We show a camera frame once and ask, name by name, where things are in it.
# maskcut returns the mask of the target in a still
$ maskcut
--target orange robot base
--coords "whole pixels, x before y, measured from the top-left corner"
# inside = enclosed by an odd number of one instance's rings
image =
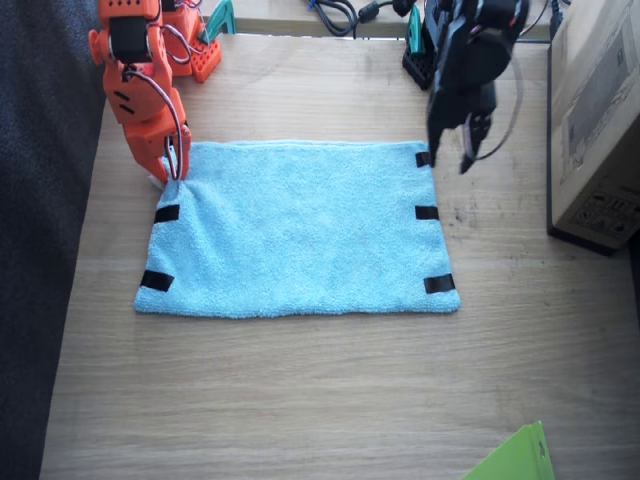
[[[222,59],[220,44],[217,40],[211,45],[198,40],[198,35],[205,29],[205,25],[196,10],[182,6],[175,12],[164,12],[162,19],[165,25],[176,28],[194,50],[202,52],[201,54],[192,53],[191,62],[186,65],[180,65],[169,57],[169,65],[173,70],[173,75],[176,77],[193,75],[198,83],[204,83]],[[164,40],[170,52],[177,55],[178,52],[184,50],[182,43],[171,32],[164,32]]]

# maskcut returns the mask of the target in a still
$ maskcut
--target towel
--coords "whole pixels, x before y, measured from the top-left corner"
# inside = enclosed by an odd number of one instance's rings
[[[453,312],[426,144],[196,143],[158,204],[139,312]]]

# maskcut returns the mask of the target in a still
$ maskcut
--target green folder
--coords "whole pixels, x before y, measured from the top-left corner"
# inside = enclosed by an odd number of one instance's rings
[[[464,480],[555,480],[542,422],[527,425],[474,468]]]

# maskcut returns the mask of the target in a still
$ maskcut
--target table surface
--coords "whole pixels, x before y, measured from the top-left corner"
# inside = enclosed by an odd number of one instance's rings
[[[402,42],[222,47],[206,84],[176,81],[195,141],[425,138]],[[547,237],[546,47],[515,51],[526,94],[507,145],[459,176],[459,133],[443,139],[439,211],[463,302],[446,316],[137,315],[160,193],[106,108],[42,478],[457,479],[537,420],[558,478],[637,478],[629,259]],[[515,90],[509,69],[487,146]]]
[[[533,23],[544,8],[546,0],[530,0],[528,23]],[[351,0],[356,11],[369,3],[369,0]],[[423,1],[418,0],[424,13]],[[203,0],[202,13],[208,16],[218,4],[218,0]],[[320,21],[315,11],[309,11],[308,0],[233,0],[236,26],[239,33],[264,33],[275,35],[327,36],[330,33]],[[325,9],[329,18],[340,25],[346,25],[343,14],[335,9]],[[547,8],[540,22],[528,34],[529,39],[549,38],[549,19],[551,8]],[[358,35],[363,37],[404,38],[407,33],[409,16],[401,18],[393,8],[383,7],[373,22],[360,25]]]

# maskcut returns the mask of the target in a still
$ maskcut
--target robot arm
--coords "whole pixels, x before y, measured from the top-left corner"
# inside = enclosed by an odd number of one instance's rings
[[[104,90],[137,163],[163,183],[189,171],[191,132],[176,75],[204,82],[220,61],[217,42],[198,40],[199,4],[188,0],[98,0],[102,30],[89,32],[94,62],[105,63]],[[175,52],[182,48],[185,55]],[[169,173],[164,165],[169,163]]]
[[[406,15],[415,0],[395,0]],[[511,62],[524,28],[529,0],[427,0],[422,34],[433,78],[427,110],[432,161],[445,129],[464,128],[461,173],[478,160],[496,109],[494,80]]]

